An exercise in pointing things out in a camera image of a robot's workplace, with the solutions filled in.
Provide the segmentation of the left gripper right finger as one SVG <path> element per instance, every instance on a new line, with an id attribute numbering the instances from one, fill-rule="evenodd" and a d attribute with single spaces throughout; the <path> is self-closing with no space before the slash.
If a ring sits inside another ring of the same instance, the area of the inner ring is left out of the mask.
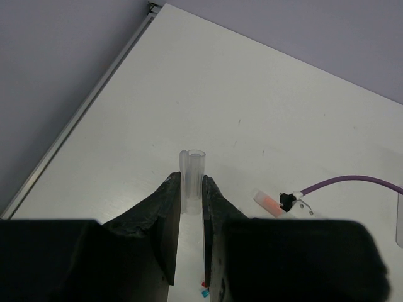
<path id="1" fill-rule="evenodd" d="M 387 267 L 348 220 L 248 218 L 202 180 L 205 283 L 211 301 L 387 301 Z"/>

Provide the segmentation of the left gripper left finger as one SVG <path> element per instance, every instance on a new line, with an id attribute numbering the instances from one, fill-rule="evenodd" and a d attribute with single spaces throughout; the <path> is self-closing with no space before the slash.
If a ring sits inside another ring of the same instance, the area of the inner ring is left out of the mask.
<path id="1" fill-rule="evenodd" d="M 166 301 L 174 283 L 181 174 L 118 217 L 3 220 L 2 301 Z"/>

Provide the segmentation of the clear pen cap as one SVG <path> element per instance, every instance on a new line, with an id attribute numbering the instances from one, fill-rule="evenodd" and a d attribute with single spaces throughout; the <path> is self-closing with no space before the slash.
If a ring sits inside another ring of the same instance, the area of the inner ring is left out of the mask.
<path id="1" fill-rule="evenodd" d="M 198 215 L 202 212 L 205 157 L 206 153 L 201 150 L 182 150 L 179 154 L 181 214 Z"/>

